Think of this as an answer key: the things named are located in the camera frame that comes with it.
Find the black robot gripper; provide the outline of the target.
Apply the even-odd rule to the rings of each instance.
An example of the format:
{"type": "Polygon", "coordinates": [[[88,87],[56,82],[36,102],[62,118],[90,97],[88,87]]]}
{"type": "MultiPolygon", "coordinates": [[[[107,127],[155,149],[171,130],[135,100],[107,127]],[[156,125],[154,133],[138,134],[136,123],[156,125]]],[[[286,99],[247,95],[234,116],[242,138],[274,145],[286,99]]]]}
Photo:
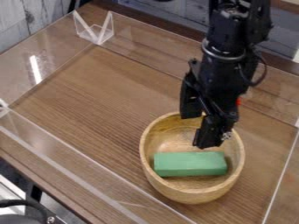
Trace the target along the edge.
{"type": "Polygon", "coordinates": [[[239,121],[237,99],[261,83],[254,80],[261,54],[253,44],[222,50],[204,40],[200,48],[202,61],[188,61],[182,81],[180,116],[202,118],[192,145],[203,150],[219,147],[233,136],[239,121]]]}

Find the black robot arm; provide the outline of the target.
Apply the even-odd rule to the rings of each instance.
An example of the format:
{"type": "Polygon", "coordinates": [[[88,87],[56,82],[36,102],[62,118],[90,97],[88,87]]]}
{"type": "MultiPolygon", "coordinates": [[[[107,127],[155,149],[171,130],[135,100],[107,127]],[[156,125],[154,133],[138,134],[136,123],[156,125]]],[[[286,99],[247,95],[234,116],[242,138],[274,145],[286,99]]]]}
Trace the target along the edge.
{"type": "Polygon", "coordinates": [[[239,97],[265,80],[257,77],[266,60],[257,45],[274,27],[270,0],[210,0],[210,29],[200,59],[190,60],[182,81],[180,116],[202,119],[192,145],[219,147],[239,121],[239,97]]]}

